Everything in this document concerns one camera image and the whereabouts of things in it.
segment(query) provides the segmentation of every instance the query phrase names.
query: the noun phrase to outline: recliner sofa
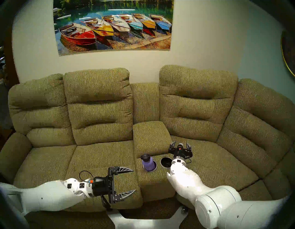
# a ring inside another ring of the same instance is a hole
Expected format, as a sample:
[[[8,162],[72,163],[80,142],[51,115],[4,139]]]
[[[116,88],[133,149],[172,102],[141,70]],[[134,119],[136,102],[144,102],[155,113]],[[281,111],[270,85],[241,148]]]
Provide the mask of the recliner sofa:
[[[134,172],[115,177],[117,192],[137,191],[112,208],[139,208],[175,195],[160,166],[172,141],[192,146],[187,167],[205,185],[232,186],[243,200],[279,199],[295,185],[295,105],[226,71],[166,65],[159,84],[130,84],[123,68],[54,74],[15,85],[9,110],[16,133],[1,150],[0,173],[18,188],[82,170],[105,176],[119,165]],[[144,153],[154,172],[143,170]],[[103,210],[100,197],[66,209]]]

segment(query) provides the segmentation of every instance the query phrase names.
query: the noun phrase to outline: purple water bottle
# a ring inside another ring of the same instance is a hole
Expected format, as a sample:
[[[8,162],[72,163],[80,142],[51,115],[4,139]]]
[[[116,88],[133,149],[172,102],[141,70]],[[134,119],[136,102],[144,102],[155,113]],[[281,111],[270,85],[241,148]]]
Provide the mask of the purple water bottle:
[[[141,155],[140,158],[143,168],[146,171],[151,172],[156,168],[156,163],[153,161],[153,158],[149,154],[145,153],[144,155]]]

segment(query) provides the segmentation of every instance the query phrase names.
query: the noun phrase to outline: rowboat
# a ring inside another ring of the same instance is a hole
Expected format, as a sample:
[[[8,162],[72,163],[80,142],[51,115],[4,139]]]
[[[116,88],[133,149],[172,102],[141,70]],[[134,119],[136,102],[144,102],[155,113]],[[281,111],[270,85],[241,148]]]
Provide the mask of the rowboat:
[[[145,16],[144,14],[132,13],[132,15],[135,18],[137,18],[139,21],[141,21],[147,28],[150,28],[150,29],[156,28],[156,23],[149,17]]]
[[[142,30],[143,29],[143,24],[138,20],[137,18],[133,17],[133,15],[129,14],[121,14],[118,15],[120,18],[125,20],[128,25],[136,30]]]
[[[119,32],[130,32],[128,23],[118,15],[106,15],[102,16],[102,19],[106,25],[111,25]]]
[[[96,42],[94,32],[84,25],[72,23],[58,30],[66,40],[76,45],[90,45]]]
[[[149,14],[150,18],[163,30],[169,30],[172,24],[163,15]]]
[[[98,17],[88,18],[86,21],[81,21],[86,24],[92,31],[101,36],[113,36],[114,30],[111,25],[106,25],[102,19]]]

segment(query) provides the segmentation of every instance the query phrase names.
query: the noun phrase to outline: red boat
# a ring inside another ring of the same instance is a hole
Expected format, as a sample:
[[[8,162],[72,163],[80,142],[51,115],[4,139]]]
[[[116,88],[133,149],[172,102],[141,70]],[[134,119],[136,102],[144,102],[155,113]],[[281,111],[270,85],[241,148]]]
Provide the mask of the red boat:
[[[94,32],[84,25],[72,23],[58,30],[66,40],[76,45],[91,45],[96,42]]]

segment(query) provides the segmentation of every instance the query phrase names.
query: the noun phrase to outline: wooden dock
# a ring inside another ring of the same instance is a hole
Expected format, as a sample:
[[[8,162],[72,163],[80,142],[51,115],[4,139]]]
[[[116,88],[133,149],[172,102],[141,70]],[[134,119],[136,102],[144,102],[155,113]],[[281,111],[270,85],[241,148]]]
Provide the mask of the wooden dock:
[[[145,40],[145,41],[142,41],[142,42],[138,42],[138,43],[136,43],[134,45],[130,45],[130,46],[126,47],[125,49],[143,47],[143,46],[149,45],[151,43],[155,43],[155,42],[158,42],[158,41],[161,41],[161,40],[169,39],[170,37],[171,37],[171,35],[167,35],[167,36],[163,36],[163,37],[154,38],[154,39],[151,39],[151,40]]]

